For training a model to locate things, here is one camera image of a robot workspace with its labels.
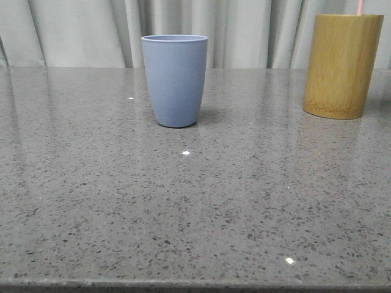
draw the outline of white curtain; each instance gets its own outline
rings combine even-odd
[[[391,1],[375,62],[391,68]],[[142,35],[209,37],[208,67],[306,68],[317,13],[357,0],[0,0],[0,67],[143,67]]]

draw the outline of pink straw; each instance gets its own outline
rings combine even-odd
[[[359,3],[357,5],[357,15],[362,15],[364,11],[364,0],[359,0]]]

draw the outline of bamboo cup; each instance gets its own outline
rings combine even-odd
[[[317,15],[303,109],[333,119],[362,116],[383,15]]]

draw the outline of countertop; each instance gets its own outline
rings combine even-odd
[[[305,70],[207,70],[158,125],[142,69],[0,69],[0,292],[390,292],[391,70],[362,118]]]

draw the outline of curtain fold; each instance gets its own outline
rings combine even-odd
[[[306,68],[317,13],[354,14],[357,0],[1,0],[0,67],[144,66],[141,36],[209,38],[207,67]],[[391,68],[391,5],[375,68]]]

